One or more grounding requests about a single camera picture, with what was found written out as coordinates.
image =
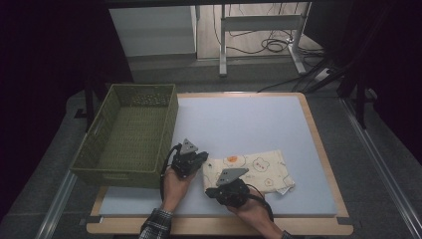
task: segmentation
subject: metal frame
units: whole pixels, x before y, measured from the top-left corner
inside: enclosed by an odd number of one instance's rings
[[[289,40],[288,48],[298,73],[300,75],[305,74],[304,64],[298,54],[298,44],[304,31],[311,4],[311,2],[308,2],[300,15],[238,17],[226,17],[226,9],[223,4],[221,6],[220,77],[227,76],[226,32],[229,31],[297,30],[294,39]]]
[[[77,177],[69,170],[66,173],[53,202],[41,223],[40,229],[36,235],[36,239],[50,239],[56,230],[63,210],[65,209],[68,199],[71,196]]]
[[[422,222],[412,203],[410,202],[406,194],[403,192],[403,190],[401,190],[400,185],[395,180],[393,174],[388,168],[388,165],[382,158],[381,153],[379,152],[375,143],[372,141],[372,138],[370,137],[369,133],[359,124],[357,119],[354,117],[354,109],[351,105],[351,102],[345,99],[341,99],[340,102],[344,107],[344,110],[348,116],[348,119],[350,120],[351,125],[356,131],[356,134],[362,142],[362,145],[365,147],[369,158],[371,159],[375,169],[379,174],[379,177],[384,183],[385,188],[390,194],[391,199],[393,200],[398,211],[400,212],[413,238],[422,238]]]

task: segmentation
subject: basket handle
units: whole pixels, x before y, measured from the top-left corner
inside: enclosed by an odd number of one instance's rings
[[[99,119],[96,127],[94,128],[94,135],[97,135],[100,131],[100,129],[103,127],[103,124],[105,123],[105,119],[102,117]]]
[[[144,95],[153,95],[155,94],[155,87],[144,87],[141,88],[139,92]]]
[[[111,180],[129,180],[127,173],[122,172],[106,172],[103,173],[103,178]]]

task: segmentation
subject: gray floor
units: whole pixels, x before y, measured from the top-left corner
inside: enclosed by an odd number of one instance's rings
[[[179,93],[255,92],[263,87],[297,76],[290,58],[231,60],[228,77],[218,77],[215,61],[197,62],[190,58],[130,59],[137,83],[175,83]],[[297,81],[272,91],[289,92]],[[336,96],[334,82],[314,94],[308,103],[325,147],[340,192],[353,220],[354,232],[347,237],[329,238],[412,238],[396,205],[369,159],[350,120]],[[68,101],[67,115],[39,167],[5,216],[0,238],[34,238],[81,143],[86,122],[75,119],[77,109],[85,107],[84,94]],[[390,167],[395,179],[422,214],[422,167],[366,105],[367,131]],[[113,238],[93,235],[84,224],[95,201],[98,188],[77,180],[53,238]]]

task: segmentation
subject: white cabinet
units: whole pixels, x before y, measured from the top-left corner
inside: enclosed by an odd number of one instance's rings
[[[109,10],[127,57],[196,52],[195,7]]]

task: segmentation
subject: white cloth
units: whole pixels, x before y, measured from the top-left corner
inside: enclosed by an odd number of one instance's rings
[[[295,186],[286,168],[280,150],[249,155],[235,155],[224,159],[208,158],[202,165],[204,189],[217,187],[216,182],[224,168],[249,168],[240,178],[255,186],[260,192],[278,191],[285,194]]]

